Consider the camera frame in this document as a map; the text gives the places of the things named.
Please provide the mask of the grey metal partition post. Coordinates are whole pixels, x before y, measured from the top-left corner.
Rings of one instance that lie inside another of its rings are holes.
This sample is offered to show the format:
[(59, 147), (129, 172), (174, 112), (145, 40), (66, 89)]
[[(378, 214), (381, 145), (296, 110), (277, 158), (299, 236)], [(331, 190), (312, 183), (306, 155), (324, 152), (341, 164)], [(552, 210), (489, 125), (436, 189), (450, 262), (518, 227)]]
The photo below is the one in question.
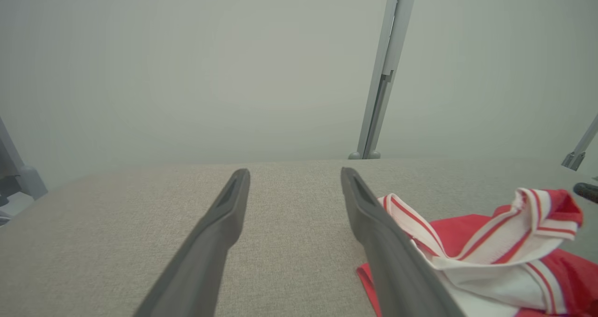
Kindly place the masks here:
[(372, 71), (357, 149), (348, 159), (380, 159), (377, 144), (397, 76), (415, 0), (386, 0), (381, 34)]
[(38, 170), (23, 162), (0, 118), (0, 207), (9, 204), (9, 197), (16, 193), (37, 200), (47, 192)]
[(596, 134), (598, 134), (598, 113), (590, 123), (590, 126), (586, 129), (574, 150), (564, 157), (560, 165), (570, 170), (577, 171), (585, 159), (586, 150), (589, 148)]

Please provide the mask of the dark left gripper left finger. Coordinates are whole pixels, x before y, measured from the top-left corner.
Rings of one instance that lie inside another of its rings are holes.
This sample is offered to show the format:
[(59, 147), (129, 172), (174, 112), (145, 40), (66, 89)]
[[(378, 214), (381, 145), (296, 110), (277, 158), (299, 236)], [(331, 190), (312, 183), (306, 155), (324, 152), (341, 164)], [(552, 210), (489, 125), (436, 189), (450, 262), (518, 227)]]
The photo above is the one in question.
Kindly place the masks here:
[(250, 172), (233, 172), (133, 317), (214, 317), (229, 249), (245, 221)]

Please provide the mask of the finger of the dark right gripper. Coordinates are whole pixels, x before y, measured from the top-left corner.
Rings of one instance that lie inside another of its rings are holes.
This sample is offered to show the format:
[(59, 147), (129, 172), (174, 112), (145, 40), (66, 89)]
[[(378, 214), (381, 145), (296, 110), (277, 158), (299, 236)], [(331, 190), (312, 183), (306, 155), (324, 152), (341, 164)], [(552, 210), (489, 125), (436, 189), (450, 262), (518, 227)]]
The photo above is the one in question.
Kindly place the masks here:
[(590, 202), (598, 204), (598, 186), (589, 183), (577, 183), (574, 193)]

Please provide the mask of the red basketball jersey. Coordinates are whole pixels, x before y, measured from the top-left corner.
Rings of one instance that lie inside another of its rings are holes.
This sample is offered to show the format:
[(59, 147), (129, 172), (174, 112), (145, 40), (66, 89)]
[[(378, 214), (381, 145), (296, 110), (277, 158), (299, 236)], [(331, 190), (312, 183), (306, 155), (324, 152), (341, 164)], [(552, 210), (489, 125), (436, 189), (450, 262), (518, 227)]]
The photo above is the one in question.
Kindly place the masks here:
[[(465, 317), (598, 317), (598, 264), (561, 249), (584, 223), (568, 191), (518, 188), (491, 216), (432, 222), (396, 194), (377, 200)], [(382, 317), (368, 260), (356, 272)]]

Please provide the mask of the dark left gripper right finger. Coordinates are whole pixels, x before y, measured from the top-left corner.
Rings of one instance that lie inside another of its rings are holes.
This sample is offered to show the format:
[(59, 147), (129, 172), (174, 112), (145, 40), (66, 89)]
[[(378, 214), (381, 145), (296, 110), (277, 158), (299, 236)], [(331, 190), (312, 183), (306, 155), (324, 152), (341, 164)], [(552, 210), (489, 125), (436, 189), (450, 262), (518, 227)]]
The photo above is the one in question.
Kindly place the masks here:
[(341, 170), (350, 227), (363, 245), (382, 317), (465, 317), (357, 170)]

